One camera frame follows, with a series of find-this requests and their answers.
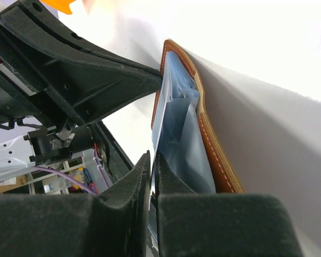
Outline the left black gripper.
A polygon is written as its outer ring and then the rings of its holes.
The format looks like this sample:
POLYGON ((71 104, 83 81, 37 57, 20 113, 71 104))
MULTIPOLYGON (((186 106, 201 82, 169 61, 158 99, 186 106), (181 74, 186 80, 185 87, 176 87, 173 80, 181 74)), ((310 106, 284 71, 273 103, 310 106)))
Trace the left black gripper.
POLYGON ((0 128, 28 116, 44 128, 33 138, 37 163, 91 149, 88 124, 158 91, 159 71, 77 36, 38 1, 0 12, 0 128))

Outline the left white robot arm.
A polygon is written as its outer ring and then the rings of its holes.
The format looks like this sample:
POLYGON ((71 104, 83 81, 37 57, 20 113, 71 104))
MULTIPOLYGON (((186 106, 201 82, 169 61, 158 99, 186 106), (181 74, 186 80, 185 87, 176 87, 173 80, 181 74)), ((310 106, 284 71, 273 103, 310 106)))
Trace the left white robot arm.
POLYGON ((71 157, 76 126, 97 123, 158 91, 160 72, 77 36, 39 1, 0 11, 0 129, 27 135, 0 143, 0 182, 71 157))

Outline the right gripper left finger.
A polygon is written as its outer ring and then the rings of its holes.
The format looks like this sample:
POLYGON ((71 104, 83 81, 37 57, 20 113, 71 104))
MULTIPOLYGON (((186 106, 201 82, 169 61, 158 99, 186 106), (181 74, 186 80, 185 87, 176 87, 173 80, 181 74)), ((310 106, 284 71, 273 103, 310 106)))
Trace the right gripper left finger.
POLYGON ((0 256, 145 256, 150 154, 99 195, 0 195, 0 256))

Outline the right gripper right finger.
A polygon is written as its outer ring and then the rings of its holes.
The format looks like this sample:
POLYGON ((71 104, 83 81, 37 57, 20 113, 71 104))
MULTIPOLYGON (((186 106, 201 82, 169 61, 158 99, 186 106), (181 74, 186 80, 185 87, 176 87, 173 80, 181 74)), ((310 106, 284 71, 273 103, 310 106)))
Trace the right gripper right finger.
POLYGON ((160 256, 302 256, 284 205, 267 194, 195 193, 155 159, 160 256))

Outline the silver VIP credit card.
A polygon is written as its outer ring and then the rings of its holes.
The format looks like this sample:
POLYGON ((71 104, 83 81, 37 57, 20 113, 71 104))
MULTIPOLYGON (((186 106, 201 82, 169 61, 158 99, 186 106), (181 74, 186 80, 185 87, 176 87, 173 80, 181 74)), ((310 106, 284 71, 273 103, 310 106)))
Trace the silver VIP credit card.
POLYGON ((163 79, 162 89, 156 105, 155 119, 152 127, 152 144, 154 147, 154 158, 158 149, 162 127, 164 123, 167 104, 172 100, 172 82, 170 79, 163 79))

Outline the brown leather card holder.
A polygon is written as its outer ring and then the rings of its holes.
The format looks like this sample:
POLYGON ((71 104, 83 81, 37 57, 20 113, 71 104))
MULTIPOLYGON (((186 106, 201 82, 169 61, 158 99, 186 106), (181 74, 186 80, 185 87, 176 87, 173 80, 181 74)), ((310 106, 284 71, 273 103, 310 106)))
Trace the brown leather card holder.
MULTIPOLYGON (((186 51, 167 39, 160 73, 172 82, 157 152, 171 171, 197 193, 242 193, 243 188, 213 129, 205 106, 205 88, 186 51)), ((153 127, 157 92, 152 114, 153 127)))

